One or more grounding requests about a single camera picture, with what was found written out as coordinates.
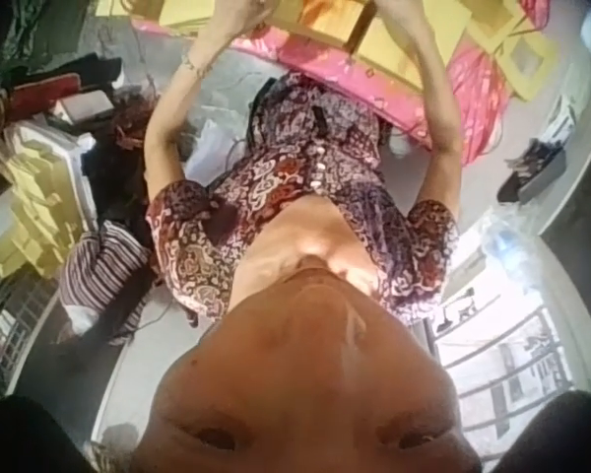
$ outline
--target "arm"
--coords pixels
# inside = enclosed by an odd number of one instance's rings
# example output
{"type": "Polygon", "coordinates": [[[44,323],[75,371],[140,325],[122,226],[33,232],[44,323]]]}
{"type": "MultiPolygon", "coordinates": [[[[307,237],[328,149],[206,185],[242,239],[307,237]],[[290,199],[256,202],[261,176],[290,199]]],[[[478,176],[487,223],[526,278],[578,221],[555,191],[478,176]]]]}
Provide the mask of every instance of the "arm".
{"type": "Polygon", "coordinates": [[[173,75],[147,127],[145,178],[150,200],[168,185],[184,179],[176,139],[195,103],[202,78],[235,37],[261,23],[276,5],[277,0],[215,1],[212,20],[173,75]]]}
{"type": "Polygon", "coordinates": [[[376,0],[382,15],[398,25],[414,44],[433,154],[417,202],[436,200],[457,218],[464,137],[460,109],[425,17],[422,0],[376,0]]]}

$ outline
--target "woman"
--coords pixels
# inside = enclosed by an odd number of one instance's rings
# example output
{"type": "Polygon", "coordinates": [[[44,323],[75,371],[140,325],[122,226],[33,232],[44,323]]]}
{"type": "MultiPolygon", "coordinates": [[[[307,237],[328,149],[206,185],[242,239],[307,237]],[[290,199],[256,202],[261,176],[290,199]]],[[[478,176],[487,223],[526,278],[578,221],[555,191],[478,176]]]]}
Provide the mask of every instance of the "woman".
{"type": "Polygon", "coordinates": [[[216,0],[163,94],[148,220],[175,297],[219,321],[164,376],[136,471],[479,469],[450,378],[404,325],[438,304],[456,239],[460,114],[420,0],[376,4],[425,85],[433,154],[407,218],[378,172],[375,115],[299,74],[260,99],[228,175],[184,180],[175,139],[203,77],[274,2],[216,0]]]}

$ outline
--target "pink cloth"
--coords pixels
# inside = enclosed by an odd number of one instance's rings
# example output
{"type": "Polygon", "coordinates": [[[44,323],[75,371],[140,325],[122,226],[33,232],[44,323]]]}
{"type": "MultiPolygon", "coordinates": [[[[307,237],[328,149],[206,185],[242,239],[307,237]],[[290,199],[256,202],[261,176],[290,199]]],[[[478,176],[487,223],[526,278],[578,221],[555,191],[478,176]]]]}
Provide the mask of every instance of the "pink cloth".
{"type": "MultiPolygon", "coordinates": [[[[141,31],[171,34],[151,22],[134,20],[133,25],[141,31]]],[[[367,103],[381,117],[430,146],[422,97],[384,73],[356,62],[347,52],[276,28],[236,39],[232,47],[301,71],[367,103]]],[[[464,40],[449,62],[448,73],[462,110],[464,164],[468,165],[486,148],[496,121],[508,105],[509,92],[493,60],[464,40]]]]}

